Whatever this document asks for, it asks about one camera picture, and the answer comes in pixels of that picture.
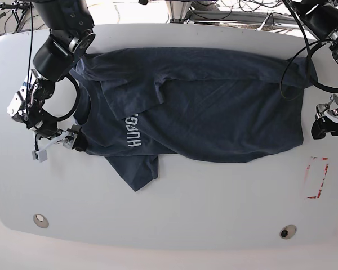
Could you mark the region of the right-side robot arm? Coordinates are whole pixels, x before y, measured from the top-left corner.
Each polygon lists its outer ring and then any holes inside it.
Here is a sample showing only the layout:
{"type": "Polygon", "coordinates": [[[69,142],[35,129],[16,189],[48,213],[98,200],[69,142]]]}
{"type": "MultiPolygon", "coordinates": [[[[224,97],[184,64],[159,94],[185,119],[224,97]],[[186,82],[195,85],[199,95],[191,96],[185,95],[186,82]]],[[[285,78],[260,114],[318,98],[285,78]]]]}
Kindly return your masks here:
{"type": "Polygon", "coordinates": [[[94,21],[85,1],[31,1],[50,34],[35,55],[29,56],[27,76],[11,100],[7,113],[12,120],[34,131],[34,140],[46,138],[69,149],[85,151],[87,140],[81,128],[59,129],[58,122],[72,116],[81,97],[70,70],[95,39],[94,21]],[[43,105],[52,97],[55,84],[67,78],[75,87],[73,107],[63,116],[53,116],[43,105]]]}

